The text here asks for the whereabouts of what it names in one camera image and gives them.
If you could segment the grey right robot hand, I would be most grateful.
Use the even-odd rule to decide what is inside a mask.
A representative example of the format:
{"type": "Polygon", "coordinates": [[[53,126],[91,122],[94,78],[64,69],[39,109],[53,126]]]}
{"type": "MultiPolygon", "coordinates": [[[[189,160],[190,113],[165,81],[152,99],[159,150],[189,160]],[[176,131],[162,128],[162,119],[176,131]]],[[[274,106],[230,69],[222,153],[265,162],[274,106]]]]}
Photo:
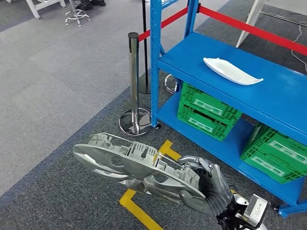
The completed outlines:
{"type": "Polygon", "coordinates": [[[188,165],[199,175],[199,189],[205,196],[204,200],[199,200],[186,190],[181,190],[179,196],[185,205],[207,216],[216,217],[231,202],[231,190],[218,164],[196,156],[183,156],[178,162],[188,165]]]}

